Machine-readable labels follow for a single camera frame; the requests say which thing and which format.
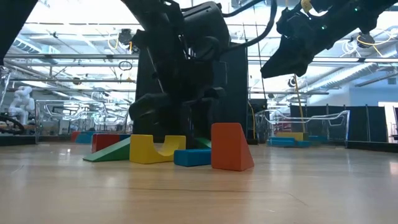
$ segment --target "white robot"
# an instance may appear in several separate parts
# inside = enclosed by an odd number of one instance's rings
[[[19,122],[22,125],[27,124],[29,112],[35,110],[35,101],[30,97],[31,92],[31,87],[20,86],[18,90],[15,91],[14,100],[8,108],[9,115],[19,116]]]

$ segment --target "green ramp block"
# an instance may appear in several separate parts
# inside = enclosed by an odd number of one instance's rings
[[[83,158],[89,162],[120,161],[130,159],[130,138],[119,141]]]
[[[197,147],[202,149],[210,149],[211,148],[211,141],[206,138],[195,138],[197,142]]]

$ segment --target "yellow arch block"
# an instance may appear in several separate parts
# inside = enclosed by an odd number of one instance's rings
[[[174,151],[185,149],[185,145],[185,136],[166,136],[162,149],[156,151],[153,136],[133,134],[130,138],[130,161],[140,164],[171,162]]]

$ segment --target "ceiling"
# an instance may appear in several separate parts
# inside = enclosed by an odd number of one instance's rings
[[[289,0],[288,4],[294,6],[299,0]],[[203,0],[179,0],[180,7],[191,7]],[[231,0],[216,1],[223,5],[224,12],[231,12]],[[279,8],[276,20],[280,16],[281,10],[285,7],[285,0],[278,0]],[[226,19],[229,32],[234,42],[242,42],[246,39],[253,39],[260,34],[266,27],[269,17],[269,2],[259,3],[255,9],[248,9],[239,15]],[[371,32],[378,43],[380,51],[397,42],[398,27],[396,27],[397,17],[395,11],[387,11],[380,15],[377,29]],[[127,49],[117,45],[116,39],[121,29],[140,29],[134,16],[120,0],[40,0],[29,16],[25,26],[18,35],[21,40],[38,50],[39,53],[47,54],[128,54]],[[357,49],[349,43],[350,37],[358,30],[339,40],[330,50],[324,50],[317,57],[382,57],[378,55],[376,49]],[[280,34],[276,28],[258,45],[253,45],[248,49],[248,55],[252,57],[271,56],[279,46]],[[17,47],[11,47],[9,53],[26,53]],[[59,63],[77,64],[93,63],[99,64],[97,67],[53,67],[52,74],[59,73],[57,78],[87,78],[87,79],[131,79],[137,78],[137,60],[129,60],[132,64],[130,71],[122,71],[117,66],[122,60],[58,60]],[[37,66],[42,61],[37,59],[15,60],[19,64],[36,70],[44,75],[49,75],[50,67]],[[311,65],[307,74],[304,75],[299,83],[306,85],[314,82],[321,77],[341,68],[338,63],[323,65]],[[260,63],[252,63],[249,66],[249,87],[252,90],[262,91],[261,74],[259,72]],[[292,75],[275,77],[264,80],[266,91],[284,91],[290,87],[287,85]],[[48,83],[55,88],[72,88],[81,90],[92,90],[100,88],[104,90],[131,90],[131,93],[118,93],[112,91],[111,95],[115,101],[128,102],[134,101],[136,89],[135,83],[82,83],[74,85],[72,83]],[[83,95],[93,96],[92,93],[73,93],[64,92],[68,96]]]

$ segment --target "yellow block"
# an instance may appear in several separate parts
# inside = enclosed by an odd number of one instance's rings
[[[306,141],[308,137],[306,137],[306,133],[283,133],[279,132],[276,133],[277,137],[290,137],[294,138],[296,141]]]
[[[171,162],[174,151],[185,149],[185,145],[185,136],[166,136],[162,149],[156,151],[153,136],[133,134],[130,138],[130,161],[140,164]]]

